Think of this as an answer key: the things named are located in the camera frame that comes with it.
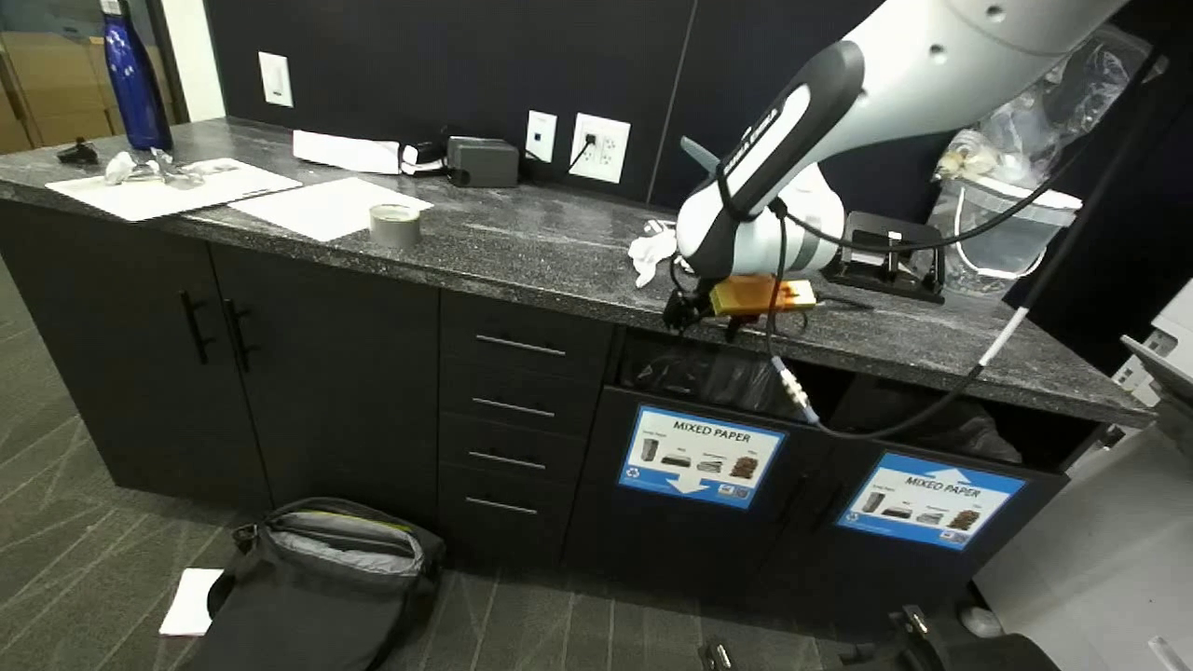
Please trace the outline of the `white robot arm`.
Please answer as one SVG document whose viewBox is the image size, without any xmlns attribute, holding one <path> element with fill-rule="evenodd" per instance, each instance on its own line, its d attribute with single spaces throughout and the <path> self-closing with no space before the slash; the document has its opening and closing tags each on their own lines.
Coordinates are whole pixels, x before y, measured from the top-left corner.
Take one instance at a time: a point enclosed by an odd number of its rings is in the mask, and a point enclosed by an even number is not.
<svg viewBox="0 0 1193 671">
<path fill-rule="evenodd" d="M 797 190 L 822 186 L 822 160 L 976 122 L 1081 47 L 1123 2 L 884 0 L 804 58 L 727 155 L 682 140 L 703 169 L 673 215 L 673 252 L 696 288 L 669 289 L 662 324 L 707 318 L 719 279 L 826 267 L 837 243 L 797 227 L 807 221 Z"/>
</svg>

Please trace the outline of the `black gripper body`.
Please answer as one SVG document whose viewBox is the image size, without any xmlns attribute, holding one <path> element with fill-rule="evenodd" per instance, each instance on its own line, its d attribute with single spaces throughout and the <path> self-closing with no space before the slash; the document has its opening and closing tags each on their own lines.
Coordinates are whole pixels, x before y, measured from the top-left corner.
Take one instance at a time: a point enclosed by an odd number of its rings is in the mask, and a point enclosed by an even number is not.
<svg viewBox="0 0 1193 671">
<path fill-rule="evenodd" d="M 703 296 L 669 289 L 668 306 L 662 306 L 662 329 L 686 332 L 686 329 L 702 324 L 707 312 L 713 312 L 713 306 Z"/>
</svg>

